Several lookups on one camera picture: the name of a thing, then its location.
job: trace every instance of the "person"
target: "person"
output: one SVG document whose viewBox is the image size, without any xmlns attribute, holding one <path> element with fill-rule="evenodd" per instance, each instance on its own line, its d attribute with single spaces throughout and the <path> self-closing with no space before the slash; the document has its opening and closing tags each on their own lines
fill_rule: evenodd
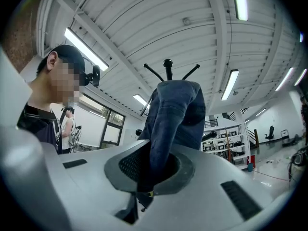
<svg viewBox="0 0 308 231">
<path fill-rule="evenodd" d="M 72 137 L 72 131 L 74 130 L 74 109 L 69 106 L 65 108 L 65 116 L 68 118 L 62 129 L 62 154 L 70 153 L 71 146 L 69 141 Z"/>
<path fill-rule="evenodd" d="M 39 141 L 52 144 L 62 154 L 61 125 L 50 108 L 51 103 L 67 103 L 84 85 L 84 59 L 76 47 L 54 48 L 38 66 L 37 77 L 30 83 L 32 94 L 17 126 L 32 132 Z"/>
<path fill-rule="evenodd" d="M 300 100 L 302 102 L 301 114 L 302 114 L 303 124 L 304 124 L 304 127 L 306 128 L 305 145 L 307 146 L 308 144 L 308 105 L 307 105 L 307 101 L 305 97 L 301 97 Z"/>
</svg>

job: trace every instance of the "person in white shirt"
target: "person in white shirt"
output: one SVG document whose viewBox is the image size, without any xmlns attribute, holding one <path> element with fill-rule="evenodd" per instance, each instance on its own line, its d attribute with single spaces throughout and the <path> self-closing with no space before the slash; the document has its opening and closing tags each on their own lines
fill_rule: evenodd
<svg viewBox="0 0 308 231">
<path fill-rule="evenodd" d="M 65 116 L 68 118 L 62 129 L 62 154 L 70 152 L 69 140 L 72 137 L 72 130 L 74 125 L 74 109 L 69 106 L 65 108 Z"/>
</svg>

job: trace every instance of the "black chair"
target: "black chair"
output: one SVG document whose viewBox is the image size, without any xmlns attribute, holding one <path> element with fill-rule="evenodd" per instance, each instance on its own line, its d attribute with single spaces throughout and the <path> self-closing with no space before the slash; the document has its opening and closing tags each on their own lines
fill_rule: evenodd
<svg viewBox="0 0 308 231">
<path fill-rule="evenodd" d="M 270 142 L 270 140 L 272 140 L 273 138 L 274 138 L 274 127 L 273 126 L 270 126 L 270 129 L 269 129 L 269 135 L 266 133 L 265 135 L 266 135 L 266 139 L 268 139 L 269 140 L 269 142 Z"/>
</svg>

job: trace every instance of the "black shirt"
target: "black shirt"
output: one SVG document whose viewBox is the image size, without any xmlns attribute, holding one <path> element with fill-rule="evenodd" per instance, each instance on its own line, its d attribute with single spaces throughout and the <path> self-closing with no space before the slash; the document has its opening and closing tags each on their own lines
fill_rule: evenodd
<svg viewBox="0 0 308 231">
<path fill-rule="evenodd" d="M 50 143 L 62 154 L 61 126 L 55 114 L 26 105 L 17 126 L 33 133 L 40 142 Z"/>
</svg>

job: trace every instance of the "white shirt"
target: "white shirt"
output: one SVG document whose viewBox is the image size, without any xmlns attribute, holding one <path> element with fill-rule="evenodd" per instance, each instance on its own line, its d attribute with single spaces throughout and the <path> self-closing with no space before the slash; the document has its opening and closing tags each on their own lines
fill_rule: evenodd
<svg viewBox="0 0 308 231">
<path fill-rule="evenodd" d="M 70 119 L 71 119 L 72 122 L 73 122 L 73 124 L 72 124 L 72 130 L 71 130 L 71 132 L 69 133 L 69 135 L 68 135 L 67 137 L 62 138 L 62 150 L 66 150 L 66 149 L 69 149 L 69 148 L 70 148 L 70 145 L 69 145 L 68 142 L 69 142 L 69 140 L 71 139 L 71 137 L 72 137 L 72 131 L 74 130 L 74 118 L 71 117 Z M 65 131 L 65 127 L 66 127 L 66 123 L 65 123 L 65 125 L 63 126 L 62 132 Z"/>
</svg>

